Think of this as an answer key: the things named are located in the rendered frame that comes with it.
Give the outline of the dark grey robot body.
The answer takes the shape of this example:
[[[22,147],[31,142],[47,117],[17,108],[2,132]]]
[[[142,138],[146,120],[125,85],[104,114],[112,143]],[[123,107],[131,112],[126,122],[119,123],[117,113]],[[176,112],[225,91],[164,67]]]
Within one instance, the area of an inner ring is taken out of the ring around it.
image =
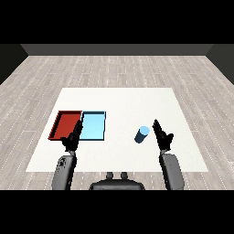
[[[126,172],[121,172],[120,179],[114,179],[113,173],[108,172],[104,180],[92,183],[90,190],[144,190],[144,185],[130,180]]]

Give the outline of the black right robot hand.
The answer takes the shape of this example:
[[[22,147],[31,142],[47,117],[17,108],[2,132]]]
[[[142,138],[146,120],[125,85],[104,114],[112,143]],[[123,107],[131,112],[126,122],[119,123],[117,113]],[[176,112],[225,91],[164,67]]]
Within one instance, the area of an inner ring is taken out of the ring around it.
[[[154,134],[161,151],[169,151],[170,144],[173,141],[174,135],[172,133],[167,134],[161,127],[159,121],[154,120],[153,123]]]

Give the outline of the light blue shallow open box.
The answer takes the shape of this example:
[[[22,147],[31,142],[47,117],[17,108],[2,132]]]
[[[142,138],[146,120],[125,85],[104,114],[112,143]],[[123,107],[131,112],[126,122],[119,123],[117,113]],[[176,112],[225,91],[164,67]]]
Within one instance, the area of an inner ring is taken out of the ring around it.
[[[103,141],[106,112],[85,111],[82,113],[81,141]]]

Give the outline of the red shallow open box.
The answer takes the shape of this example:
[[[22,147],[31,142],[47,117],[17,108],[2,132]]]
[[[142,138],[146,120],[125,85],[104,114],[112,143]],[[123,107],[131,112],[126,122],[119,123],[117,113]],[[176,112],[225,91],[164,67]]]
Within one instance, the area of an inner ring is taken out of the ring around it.
[[[59,141],[61,137],[68,137],[73,132],[81,114],[82,111],[59,111],[48,139],[50,141]]]

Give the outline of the small blue can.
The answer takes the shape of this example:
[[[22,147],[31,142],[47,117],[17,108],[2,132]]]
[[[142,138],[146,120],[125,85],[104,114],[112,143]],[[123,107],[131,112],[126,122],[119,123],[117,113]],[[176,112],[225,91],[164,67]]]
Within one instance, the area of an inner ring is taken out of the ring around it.
[[[147,126],[141,126],[137,132],[137,134],[135,135],[134,140],[140,144],[144,138],[149,134],[150,130]]]

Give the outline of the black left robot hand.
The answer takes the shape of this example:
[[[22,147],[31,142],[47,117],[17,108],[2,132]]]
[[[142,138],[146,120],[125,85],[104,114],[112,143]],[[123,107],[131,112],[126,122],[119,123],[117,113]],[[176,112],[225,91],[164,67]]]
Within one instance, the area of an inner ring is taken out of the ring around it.
[[[82,128],[82,122],[78,120],[69,136],[60,138],[60,141],[65,146],[66,152],[75,152],[78,149]]]

